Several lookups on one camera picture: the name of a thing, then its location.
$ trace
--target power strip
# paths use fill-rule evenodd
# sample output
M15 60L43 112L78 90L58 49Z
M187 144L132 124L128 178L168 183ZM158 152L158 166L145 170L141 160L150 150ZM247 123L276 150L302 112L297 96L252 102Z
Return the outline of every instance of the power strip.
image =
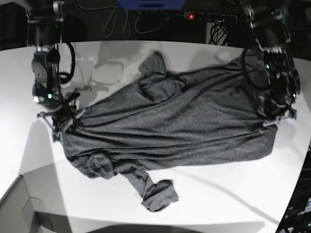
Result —
M221 22L237 22L238 17L233 15L206 13L206 12L192 12L186 11L184 13L184 19L197 20L200 22L221 23Z

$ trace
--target black cable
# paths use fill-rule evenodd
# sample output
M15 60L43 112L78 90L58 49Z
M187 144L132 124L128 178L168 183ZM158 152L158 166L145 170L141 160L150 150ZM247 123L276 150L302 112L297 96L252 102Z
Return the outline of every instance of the black cable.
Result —
M217 40L217 45L219 44L220 40L223 38L224 35L226 35L227 33L225 31L223 31L223 34L221 35L221 37Z
M211 28L210 28L210 39L209 39L209 42L208 44L212 44L212 42L214 42L214 30L216 29L216 24L214 24Z
M219 24L218 25L218 30L217 30L217 34L216 34L216 38L215 38L215 42L216 42L216 45L218 45L219 41L222 39L222 37L224 36L224 34L226 33L226 31L224 30L222 24Z
M69 47L69 49L70 49L71 61L72 61L73 58L74 58L74 62L71 63L71 71L70 71L70 74L68 74L68 73L66 73L66 72L59 72L59 63L57 64L58 79L56 79L56 81L57 81L57 85L56 85L56 86L57 86L59 101L60 101L61 105L63 106L64 110L67 112L68 116L69 116L69 117L72 119L72 121L74 122L74 117L73 117L73 115L72 115L72 112L71 112L69 103L65 104L65 101L64 101L64 99L63 99L63 95L62 95L62 92L61 92L61 87L60 87L60 85L63 84L63 83L62 83L62 79L59 77L59 75L60 75L61 73L66 73L67 75L69 75L69 76L72 75L72 77L73 77L74 69L75 69L75 64L76 64L76 62L75 62L75 53L74 53L73 46L72 46L71 43L66 43L66 44L68 45L68 47ZM54 120L53 122L54 122L54 125L55 125L55 127L56 127L56 131L58 131L58 130L59 130L58 123L61 123L61 122L56 122L56 120Z
M214 37L213 37L214 45L217 45L219 31L220 31L220 27L219 27L219 25L217 25L216 26L216 32L214 33Z
M229 36L226 36L223 43L222 43L222 46L226 45L226 43L228 43L229 41Z
M71 53L71 70L70 70L70 74L68 74L67 72L58 73L60 84L66 84L72 80L73 75L74 75L74 70L76 67L76 56L75 56L74 48L71 43L66 43L66 45L69 47L69 50Z

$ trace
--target cable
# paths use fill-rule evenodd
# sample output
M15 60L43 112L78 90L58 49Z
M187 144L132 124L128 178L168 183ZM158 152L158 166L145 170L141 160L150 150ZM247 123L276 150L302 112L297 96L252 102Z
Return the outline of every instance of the cable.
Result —
M222 46L225 46L229 41L229 36L226 36L223 43L222 43Z
M109 37L111 37L111 35L113 34L114 32L114 29L115 29L115 25L116 25L116 21L117 21L117 18L118 18L118 14L119 14L119 7L118 6L105 6L105 7L98 7L98 8L88 8L88 7L84 7L80 4L79 0L77 0L78 2L78 5L81 9L83 10L89 10L89 11L96 11L96 10L105 10L105 9L111 9L113 8L109 18L108 18L108 21L103 25L103 28L102 30L100 31L100 34L103 38L105 39L108 39ZM132 36L132 31L131 31L131 26L130 26L130 23L129 23L129 10L125 10L125 14L126 14L126 20L125 20L125 24L124 24L124 27L123 27L123 36L126 38L126 39L130 39L131 36ZM112 22L112 29L109 33L105 33L108 25Z
M72 113L71 113L71 110L70 110L70 107L68 105L65 105L65 103L64 103L63 95L62 95L61 87L60 87L61 84L66 84L66 83L68 83L72 79L73 74L74 74L74 69L75 69L75 53L74 53L73 46L72 46L71 43L66 43L66 44L68 45L68 47L70 49L71 61L74 61L74 62L71 63L70 74L68 74L66 72L59 72L59 62L58 62L58 64L57 64L57 76L58 76L58 79L56 79L56 82L57 82L56 88L57 88L57 92L58 92L58 98L59 98L59 101L60 101L62 107L67 112L68 116L72 120L74 120L73 116L72 116ZM60 77L61 74L63 74L63 75L66 74L65 76L67 76L67 77L65 78L65 80ZM56 120L53 120L53 124L54 124L56 130L58 131L58 128L59 128L58 127L58 122L56 122Z
M82 8L83 10L88 10L88 11L97 11L97 10L104 10L104 9L108 9L108 8L115 8L117 6L104 6L104 7L98 7L98 8L88 8L88 7L84 7L80 4L79 0L77 0L78 5L80 6L80 8Z
M129 10L125 10L125 13L126 13L126 20L125 20L125 24L124 24L124 27L123 27L123 36L126 38L126 39L129 39L131 38L131 35L132 35L132 31L131 31L131 25L130 25L130 22L129 22L129 14L130 14L130 11ZM128 31L129 31L129 35L126 36L126 28L128 28Z
M227 34L227 31L223 27L223 24L215 23L210 29L210 40L208 43L218 45L225 34Z
M151 30L146 31L146 32L141 32L140 30L137 29L137 23L138 23L139 17L140 17L140 10L138 10L138 17L137 17L136 22L135 22L135 30L136 30L136 32L138 32L139 34L152 33L152 32L154 32L154 31L158 30L159 28L162 28L162 27L171 19L171 17L170 17L170 18L167 19L164 23L162 23L160 26L158 26L158 27L156 27L156 28L154 28L154 29L151 29Z
M112 10L110 16L109 16L108 21L104 24L102 31L100 32L100 34L103 38L108 39L112 35L112 33L115 29L115 25L116 25L116 21L117 21L117 17L118 17L118 12L119 12L119 8L117 6L115 6L114 9ZM111 29L110 33L104 34L104 32L105 32L105 30L106 30L106 28L107 28L107 26L110 23L112 18L113 18L112 29Z
M66 84L71 81L74 75L75 67L76 67L76 56L75 56L73 46L71 43L66 43L66 45L69 47L70 54L71 54L71 69L70 69L70 74L68 74L67 72L58 72L58 77L59 77L61 84Z

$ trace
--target gray t-shirt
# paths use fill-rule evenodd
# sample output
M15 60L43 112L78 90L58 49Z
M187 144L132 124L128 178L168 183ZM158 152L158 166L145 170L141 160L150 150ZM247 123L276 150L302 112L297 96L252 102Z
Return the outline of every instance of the gray t-shirt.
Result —
M267 83L263 61L249 55L246 64L252 80ZM172 74L155 52L139 70L139 80L87 108L82 126L63 135L66 157L86 176L110 179L120 173L154 212L178 196L171 180L153 184L145 171L271 153L277 129L253 127L262 123L252 108L259 93L247 87L239 59Z

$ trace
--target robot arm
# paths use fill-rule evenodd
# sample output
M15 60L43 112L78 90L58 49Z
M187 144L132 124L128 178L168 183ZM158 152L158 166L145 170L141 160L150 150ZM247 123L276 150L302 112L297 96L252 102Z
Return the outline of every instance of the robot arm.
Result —
M256 43L264 54L270 92L258 109L268 126L284 118L296 118L292 108L300 94L300 81L288 49L291 41L286 24L288 0L242 0Z
M39 116L52 116L53 135L59 140L60 132L68 127L82 113L69 103L79 96L72 93L64 97L61 84L70 81L74 70L74 50L68 44L72 55L73 69L70 74L59 73L60 56L57 44L61 43L63 27L62 2L59 0L15 0L27 7L29 46L35 46L36 52L32 62L35 73L33 88L34 100L45 107L48 113ZM287 29L286 14L290 0L241 0L241 6L248 18L249 26L254 32L258 48L264 54L264 62L270 79L269 93L263 97L257 112L264 119L263 127L279 123L285 118L296 118L292 108L300 93L298 72L288 50L291 41Z

